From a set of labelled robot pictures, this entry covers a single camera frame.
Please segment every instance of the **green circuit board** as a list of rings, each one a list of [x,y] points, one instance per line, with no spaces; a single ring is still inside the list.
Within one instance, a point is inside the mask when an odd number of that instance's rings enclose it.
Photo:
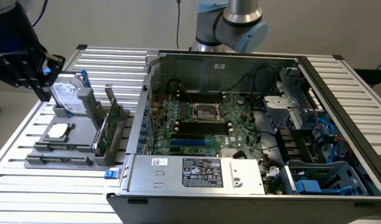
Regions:
[[[194,103],[178,102],[174,97],[160,101],[158,113],[156,114],[154,121],[154,147],[153,154],[156,155],[170,155],[170,154],[185,154],[185,155],[204,155],[204,156],[221,156],[221,152],[226,154],[242,150],[248,158],[261,158],[261,152],[250,147],[250,143],[254,140],[257,134],[244,128],[244,125],[257,130],[254,123],[249,122],[249,117],[242,121],[240,115],[241,112],[249,116],[250,108],[246,103],[244,105],[237,104],[237,100],[245,101],[245,97],[238,95],[229,95],[218,103],[218,114],[220,119],[216,123],[232,123],[233,131],[229,134],[205,134],[204,139],[206,142],[205,146],[181,146],[178,152],[170,151],[170,140],[174,131],[174,122],[213,122],[212,120],[194,119]]]
[[[100,130],[100,138],[97,142],[97,152],[100,156],[102,156],[110,148],[118,120],[120,120],[120,105],[117,104],[117,101],[114,99],[110,105],[109,113],[104,120],[102,128]]]

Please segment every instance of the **red cable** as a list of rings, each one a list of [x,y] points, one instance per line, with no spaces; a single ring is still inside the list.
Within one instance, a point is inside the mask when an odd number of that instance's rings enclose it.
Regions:
[[[353,156],[353,150],[352,150],[350,144],[348,143],[348,140],[345,140],[345,139],[341,138],[341,137],[337,137],[337,139],[338,139],[340,141],[344,141],[344,142],[345,142],[346,147],[348,147],[348,151],[349,151],[349,155]]]

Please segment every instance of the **blue latch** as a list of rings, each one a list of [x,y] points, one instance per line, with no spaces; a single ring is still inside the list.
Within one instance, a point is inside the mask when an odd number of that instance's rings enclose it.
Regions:
[[[316,180],[297,181],[296,188],[301,195],[349,195],[353,190],[352,186],[340,189],[321,189]]]
[[[117,176],[118,176],[118,171],[114,171],[114,170],[105,171],[105,179],[108,180],[117,179]]]

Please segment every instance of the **warning label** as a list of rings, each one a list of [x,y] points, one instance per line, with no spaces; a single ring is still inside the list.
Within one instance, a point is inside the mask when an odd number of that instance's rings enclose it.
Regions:
[[[222,188],[220,159],[182,159],[182,185],[197,188]]]

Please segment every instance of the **gray wall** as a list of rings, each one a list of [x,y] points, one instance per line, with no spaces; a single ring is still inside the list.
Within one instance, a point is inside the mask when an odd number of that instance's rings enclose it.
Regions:
[[[44,0],[28,14],[33,20]],[[261,52],[341,54],[352,66],[381,61],[381,0],[260,0],[270,31]],[[196,0],[182,0],[180,47],[194,40]],[[36,32],[53,54],[77,44],[176,47],[176,0],[49,0]]]

